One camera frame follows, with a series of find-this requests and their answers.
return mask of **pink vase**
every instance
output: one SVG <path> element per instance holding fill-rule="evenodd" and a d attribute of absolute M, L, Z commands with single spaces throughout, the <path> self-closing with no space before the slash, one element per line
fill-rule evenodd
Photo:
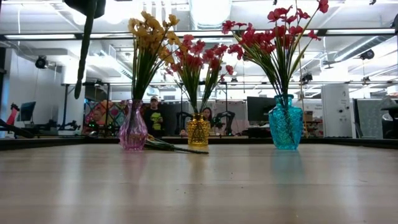
<path fill-rule="evenodd" d="M 119 130 L 120 145 L 124 150 L 143 150 L 148 137 L 147 126 L 140 114 L 142 100 L 127 103 L 129 112 Z"/>

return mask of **glass vase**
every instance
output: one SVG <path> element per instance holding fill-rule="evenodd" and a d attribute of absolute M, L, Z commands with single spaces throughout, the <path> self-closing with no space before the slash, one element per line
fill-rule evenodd
<path fill-rule="evenodd" d="M 202 113 L 193 114 L 187 122 L 188 145 L 207 146 L 209 144 L 210 122 L 203 120 Z"/>
<path fill-rule="evenodd" d="M 129 112 L 119 131 L 120 145 L 127 151 L 143 150 L 148 130 L 140 113 L 142 100 L 133 100 L 127 105 Z"/>
<path fill-rule="evenodd" d="M 269 125 L 278 149 L 296 150 L 303 133 L 303 111 L 292 106 L 293 95 L 275 96 L 276 107 L 269 112 Z"/>

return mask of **table surface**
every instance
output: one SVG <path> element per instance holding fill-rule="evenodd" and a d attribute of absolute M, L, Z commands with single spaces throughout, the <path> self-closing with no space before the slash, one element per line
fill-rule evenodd
<path fill-rule="evenodd" d="M 398 223 L 398 151 L 112 144 L 0 152 L 5 223 Z"/>

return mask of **turquoise vase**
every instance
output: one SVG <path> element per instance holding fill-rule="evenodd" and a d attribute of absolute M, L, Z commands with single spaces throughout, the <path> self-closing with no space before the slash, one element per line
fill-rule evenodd
<path fill-rule="evenodd" d="M 269 112 L 272 140 L 278 149 L 296 150 L 303 133 L 303 111 L 292 106 L 293 95 L 275 96 L 276 107 Z"/>

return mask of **t-shirt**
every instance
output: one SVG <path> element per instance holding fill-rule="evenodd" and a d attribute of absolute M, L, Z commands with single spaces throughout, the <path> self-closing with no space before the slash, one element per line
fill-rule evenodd
<path fill-rule="evenodd" d="M 163 123 L 158 122 L 160 118 L 163 118 L 163 113 L 157 109 L 152 110 L 148 109 L 144 113 L 144 121 L 147 125 L 148 134 L 153 135 L 154 137 L 161 137 L 164 135 L 164 127 Z"/>

